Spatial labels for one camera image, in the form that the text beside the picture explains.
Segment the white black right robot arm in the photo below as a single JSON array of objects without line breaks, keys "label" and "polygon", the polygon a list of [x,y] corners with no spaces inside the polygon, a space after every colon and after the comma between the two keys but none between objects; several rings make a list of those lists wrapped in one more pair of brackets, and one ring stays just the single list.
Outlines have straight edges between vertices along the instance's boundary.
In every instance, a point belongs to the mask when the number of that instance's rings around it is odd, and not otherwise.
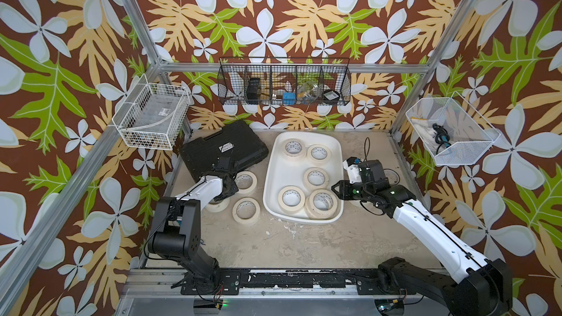
[{"label": "white black right robot arm", "polygon": [[504,315],[512,309],[512,271],[503,260],[477,252],[437,221],[414,193],[391,185],[379,161],[350,157],[342,167],[348,177],[332,185],[340,200],[373,204],[410,231],[446,269],[439,274],[391,258],[377,268],[381,291],[419,293],[452,315]]}]

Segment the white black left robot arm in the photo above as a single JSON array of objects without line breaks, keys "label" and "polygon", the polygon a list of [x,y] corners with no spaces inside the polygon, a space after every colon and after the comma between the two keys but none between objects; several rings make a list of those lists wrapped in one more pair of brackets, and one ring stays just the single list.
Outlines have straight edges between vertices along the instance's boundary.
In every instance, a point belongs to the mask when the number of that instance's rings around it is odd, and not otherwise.
[{"label": "white black left robot arm", "polygon": [[220,157],[184,194],[160,199],[146,241],[148,253],[178,263],[187,270],[187,285],[205,294],[216,292],[220,268],[201,246],[201,210],[236,194],[236,175],[234,161]]}]

